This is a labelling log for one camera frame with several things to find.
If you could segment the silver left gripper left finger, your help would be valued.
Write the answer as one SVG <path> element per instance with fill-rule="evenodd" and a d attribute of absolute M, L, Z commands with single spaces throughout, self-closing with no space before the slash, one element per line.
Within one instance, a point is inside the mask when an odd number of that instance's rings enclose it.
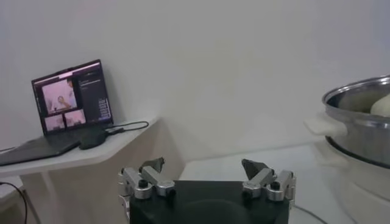
<path fill-rule="evenodd" d="M 147 200 L 153 193 L 164 198 L 175 196 L 175 182 L 161 174 L 164 164 L 165 159 L 159 157 L 145 161 L 138 169 L 122 168 L 118 174 L 119 196 L 138 200 Z"/>

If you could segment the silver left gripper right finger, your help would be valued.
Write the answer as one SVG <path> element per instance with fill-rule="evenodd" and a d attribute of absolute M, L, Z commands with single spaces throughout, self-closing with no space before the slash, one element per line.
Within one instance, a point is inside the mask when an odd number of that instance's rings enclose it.
<path fill-rule="evenodd" d="M 295 201 L 296 176 L 290 170 L 276 173 L 265 163 L 242 159 L 241 165 L 248 180 L 243 182 L 242 195 L 245 201 L 260 198 L 264 192 L 270 201 Z"/>

